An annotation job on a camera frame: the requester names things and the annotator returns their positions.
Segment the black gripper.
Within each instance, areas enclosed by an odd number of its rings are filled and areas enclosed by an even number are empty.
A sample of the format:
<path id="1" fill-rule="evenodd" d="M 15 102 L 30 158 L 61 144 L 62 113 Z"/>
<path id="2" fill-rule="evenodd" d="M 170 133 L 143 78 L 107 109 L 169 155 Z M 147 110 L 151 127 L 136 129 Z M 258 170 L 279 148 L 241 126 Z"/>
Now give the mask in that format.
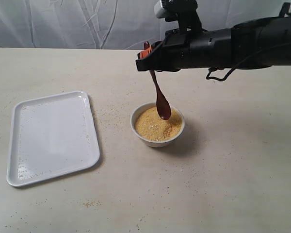
<path id="1" fill-rule="evenodd" d="M 171 30 L 162 41 L 138 53 L 138 71 L 177 72 L 190 68 L 229 68 L 232 63 L 231 29 L 180 34 Z"/>

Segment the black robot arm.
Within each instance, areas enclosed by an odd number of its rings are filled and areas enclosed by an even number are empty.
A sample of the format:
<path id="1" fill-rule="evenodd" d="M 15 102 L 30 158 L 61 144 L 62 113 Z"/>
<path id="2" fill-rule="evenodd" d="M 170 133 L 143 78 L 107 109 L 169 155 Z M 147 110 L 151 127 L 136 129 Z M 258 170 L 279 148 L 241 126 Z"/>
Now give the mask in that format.
<path id="1" fill-rule="evenodd" d="M 291 66 L 291 10 L 288 2 L 275 17 L 254 19 L 231 28 L 202 27 L 195 0 L 161 0 L 155 15 L 178 22 L 162 41 L 138 53 L 139 71 L 176 72 L 189 68 L 260 69 Z"/>

